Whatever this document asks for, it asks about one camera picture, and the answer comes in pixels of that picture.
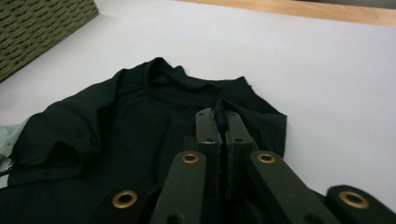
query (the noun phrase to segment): black t-shirt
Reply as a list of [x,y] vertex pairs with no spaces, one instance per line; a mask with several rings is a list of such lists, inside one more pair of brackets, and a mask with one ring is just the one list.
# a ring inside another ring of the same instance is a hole
[[286,116],[243,77],[201,80],[157,58],[29,119],[0,189],[1,223],[86,223],[110,191],[164,181],[209,107],[238,113],[259,149],[283,155]]

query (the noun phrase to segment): wooden edge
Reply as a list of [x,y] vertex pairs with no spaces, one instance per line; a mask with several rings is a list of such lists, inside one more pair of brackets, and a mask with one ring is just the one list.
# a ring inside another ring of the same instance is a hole
[[396,10],[374,7],[353,7],[292,0],[177,0],[223,7],[288,14],[293,16],[351,21],[373,25],[396,27]]

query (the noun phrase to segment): white table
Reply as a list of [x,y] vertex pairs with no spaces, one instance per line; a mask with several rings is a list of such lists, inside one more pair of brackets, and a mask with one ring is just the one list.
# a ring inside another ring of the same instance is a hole
[[101,15],[0,83],[0,125],[162,56],[189,76],[245,76],[289,116],[285,161],[311,189],[347,184],[396,211],[396,29],[169,0]]

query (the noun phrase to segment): wicker basket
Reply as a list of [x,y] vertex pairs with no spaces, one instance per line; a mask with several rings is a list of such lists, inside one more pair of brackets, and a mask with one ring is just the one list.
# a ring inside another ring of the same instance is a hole
[[98,13],[93,0],[0,0],[0,81]]

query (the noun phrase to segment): brass grommet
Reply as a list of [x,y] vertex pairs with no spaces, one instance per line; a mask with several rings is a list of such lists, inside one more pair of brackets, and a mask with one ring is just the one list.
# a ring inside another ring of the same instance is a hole
[[257,156],[257,160],[264,163],[273,163],[276,159],[270,154],[262,153]]
[[199,157],[195,154],[189,153],[184,155],[181,159],[186,163],[195,163],[199,160]]
[[137,194],[133,190],[123,190],[113,198],[113,205],[116,208],[127,208],[137,201]]
[[367,201],[367,199],[365,199],[363,196],[359,195],[356,192],[353,192],[351,190],[344,190],[341,191],[339,194],[341,200],[343,200],[344,203],[355,207],[355,208],[359,208],[359,209],[365,209],[369,207],[369,202]]

